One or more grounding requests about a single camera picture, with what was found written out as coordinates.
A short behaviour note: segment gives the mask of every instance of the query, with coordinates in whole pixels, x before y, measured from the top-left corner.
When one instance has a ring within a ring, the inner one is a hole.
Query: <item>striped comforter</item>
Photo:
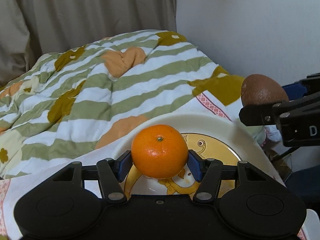
[[[184,36],[157,30],[44,54],[0,91],[0,176],[64,163],[173,112],[217,66]]]

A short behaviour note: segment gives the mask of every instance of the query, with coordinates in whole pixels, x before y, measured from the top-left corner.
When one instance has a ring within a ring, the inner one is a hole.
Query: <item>white plate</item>
[[[283,184],[261,147],[243,128],[212,114],[170,113],[153,118],[132,130],[116,147],[114,156],[119,157],[130,150],[135,135],[143,128],[155,124],[167,124],[178,130],[186,138],[188,148],[203,158],[220,159],[227,165],[236,165],[238,160],[245,160]],[[181,174],[167,180],[148,179],[133,166],[121,186],[127,196],[189,194],[192,197],[198,183],[194,181],[187,166]],[[219,195],[232,188],[232,181],[223,181]]]

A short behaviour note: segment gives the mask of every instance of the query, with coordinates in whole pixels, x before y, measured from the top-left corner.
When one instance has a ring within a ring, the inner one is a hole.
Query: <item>orange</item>
[[[188,160],[188,146],[173,127],[158,124],[141,130],[133,139],[131,157],[143,175],[168,179],[177,175]]]

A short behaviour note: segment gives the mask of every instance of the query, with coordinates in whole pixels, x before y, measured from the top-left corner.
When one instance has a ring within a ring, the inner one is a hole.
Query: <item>white stripe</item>
[[[11,100],[8,106],[7,105],[1,106],[0,107],[0,113],[1,112],[8,112],[13,104],[14,104],[14,101]]]
[[[173,49],[183,48],[184,46],[187,46],[187,45],[192,45],[192,44],[189,43],[189,42],[178,42],[178,43],[175,43],[175,44],[170,45],[170,46],[159,45],[156,48],[154,48],[154,50],[152,51],[152,53],[150,53],[150,55],[152,55],[156,51],[170,51],[170,50],[173,50]]]
[[[71,73],[68,73],[68,74],[65,74],[64,76],[62,76],[59,81],[54,84],[53,86],[45,89],[43,88],[43,90],[38,93],[37,95],[41,95],[43,97],[50,97],[52,95],[53,92],[55,92],[57,89],[59,89],[61,87],[61,85],[70,77],[74,77],[75,75],[77,74],[80,74],[80,73],[83,73],[85,71],[87,71],[88,69],[84,69],[84,70],[79,70],[79,71],[75,71],[75,72],[71,72]]]
[[[125,39],[121,39],[121,40],[118,40],[118,41],[110,41],[110,40],[106,40],[106,43],[102,44],[101,46],[102,47],[110,47],[110,46],[113,46],[113,45],[116,45],[116,46],[119,46],[121,44],[124,44],[124,43],[127,43],[127,42],[132,42],[132,41],[136,41],[137,39],[139,38],[142,38],[142,37],[147,37],[147,36],[150,36],[148,37],[147,39],[143,40],[143,41],[138,41],[138,42],[144,42],[144,41],[147,41],[147,40],[155,40],[155,39],[159,39],[159,36],[157,37],[154,37],[156,35],[156,33],[160,33],[160,32],[164,32],[164,31],[150,31],[150,32],[142,32],[142,33],[138,33],[137,35],[135,36],[131,36],[129,38],[125,38]]]
[[[140,34],[140,33],[159,33],[159,32],[163,32],[163,31],[157,31],[157,30],[140,30],[140,31],[135,31],[135,32],[131,32],[130,34],[136,34],[135,35],[135,37],[138,35],[138,34]],[[119,38],[119,37],[121,37],[121,36],[124,36],[124,35],[127,35],[127,34],[129,34],[129,33],[121,33],[121,34],[118,34],[118,35],[115,35],[115,36],[112,36],[112,37],[110,37],[110,38]],[[103,39],[101,39],[101,40],[98,40],[98,41],[95,41],[95,42],[93,42],[92,44],[96,44],[96,43],[98,43],[98,42],[101,42],[101,41],[103,41]]]
[[[174,90],[165,90],[156,97],[147,99],[137,108],[113,116],[110,122],[94,119],[77,119],[61,122],[56,138],[71,140],[73,142],[97,141],[110,130],[112,124],[116,121],[129,116],[141,115],[159,106],[171,105],[175,99],[184,95],[190,95],[192,89],[189,85],[184,84],[176,87]]]
[[[106,102],[109,104],[119,103],[122,100],[157,90],[163,85],[172,84],[180,80],[193,81],[196,79],[210,78],[217,66],[217,64],[210,62],[199,68],[197,71],[180,72],[175,75],[168,75],[159,79],[151,79],[146,82],[136,83],[124,90],[114,91],[112,94],[109,89],[85,88],[78,95],[75,102],[78,103],[84,100],[90,100],[95,102]]]
[[[101,46],[99,45],[95,45],[94,43],[90,44],[89,46],[85,47],[84,50],[88,50],[88,49],[99,49],[101,48]]]
[[[75,103],[79,103],[85,100],[94,101],[94,102],[105,102],[111,104],[111,91],[107,88],[85,88],[77,96]]]
[[[25,77],[23,80],[26,80],[26,79],[31,79],[33,76],[36,76],[36,75],[39,75],[41,74],[42,72],[52,72],[52,71],[55,71],[55,68],[54,68],[54,62],[56,60],[53,59],[45,64],[43,64],[40,68],[39,71],[36,71],[34,73],[32,73],[30,76],[27,76]]]
[[[27,161],[21,161],[17,166],[7,171],[7,175],[17,175],[20,171],[24,173],[33,173],[35,171],[41,171],[48,169],[66,162],[69,162],[71,159],[68,158],[56,158],[52,160],[42,160],[39,158],[31,157]]]
[[[108,70],[103,63],[97,64],[89,73],[88,77],[96,75],[96,74],[108,74]]]
[[[62,73],[66,72],[66,71],[74,71],[76,70],[77,68],[80,68],[82,67],[83,65],[89,63],[93,58],[99,56],[100,54],[102,54],[102,52],[104,52],[105,50],[107,50],[106,48],[101,48],[101,50],[99,50],[98,52],[96,52],[95,54],[93,55],[90,55],[86,58],[84,58],[83,60],[81,61],[75,61],[74,63],[71,63],[67,66],[64,66],[59,72],[57,72],[57,75],[53,75],[49,80],[48,82],[51,82],[53,80],[55,80],[56,78],[60,78]]]
[[[146,63],[136,65],[135,67],[129,69],[126,73],[122,75],[125,76],[133,76],[139,75],[142,73],[146,73],[152,70],[156,70],[158,68],[163,67],[164,65],[177,62],[177,61],[186,61],[188,59],[193,59],[197,57],[202,57],[203,55],[198,53],[196,48],[185,50],[177,55],[164,55],[159,57],[149,58]]]
[[[37,68],[43,60],[49,58],[50,56],[50,54],[43,54],[40,58],[38,58],[37,62],[33,65],[33,67],[30,70],[34,70],[35,68]]]
[[[56,138],[56,132],[44,131],[25,139],[24,144],[42,143],[51,146]]]
[[[20,116],[20,113],[11,113],[7,114],[0,118],[0,120],[3,120],[8,123],[14,123]]]
[[[20,104],[19,110],[22,114],[24,114],[27,111],[31,111],[37,104],[46,102],[46,101],[48,102],[48,105],[49,105],[52,103],[52,98],[44,97],[41,94],[35,94],[23,100],[22,103]]]
[[[141,49],[143,49],[144,53],[146,54],[146,56],[150,55],[150,53],[152,51],[154,51],[154,48],[147,48],[147,47],[139,47]]]
[[[20,124],[17,124],[15,126],[12,127],[12,129],[14,128],[17,128],[19,126],[22,126],[26,123],[48,123],[49,124],[49,120],[48,120],[48,113],[49,113],[49,110],[44,110],[41,114],[41,116],[39,116],[38,118],[35,118],[35,119],[31,119],[29,121],[26,121],[26,122],[23,122],[23,123],[20,123]]]

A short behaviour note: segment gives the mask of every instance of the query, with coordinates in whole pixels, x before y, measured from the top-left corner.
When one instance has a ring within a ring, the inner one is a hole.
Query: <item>metal screw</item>
[[[112,192],[108,195],[108,199],[110,200],[120,200],[124,197],[124,195],[120,192]]]
[[[196,198],[200,200],[209,200],[212,198],[212,195],[209,192],[200,192],[196,195]]]
[[[290,113],[282,113],[279,117],[280,118],[286,118],[290,115]]]

